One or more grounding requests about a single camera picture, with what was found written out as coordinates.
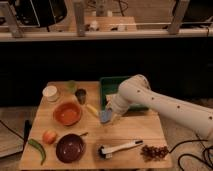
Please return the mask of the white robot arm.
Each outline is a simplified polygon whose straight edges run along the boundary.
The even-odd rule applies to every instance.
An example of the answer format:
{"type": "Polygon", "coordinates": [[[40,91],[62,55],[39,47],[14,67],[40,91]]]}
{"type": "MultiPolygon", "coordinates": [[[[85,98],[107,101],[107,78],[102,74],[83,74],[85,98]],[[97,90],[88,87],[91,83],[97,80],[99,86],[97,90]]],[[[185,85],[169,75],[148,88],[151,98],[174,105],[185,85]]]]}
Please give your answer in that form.
{"type": "Polygon", "coordinates": [[[182,101],[151,90],[143,75],[124,80],[108,102],[115,114],[123,115],[132,103],[141,104],[213,141],[213,109],[182,101]]]}

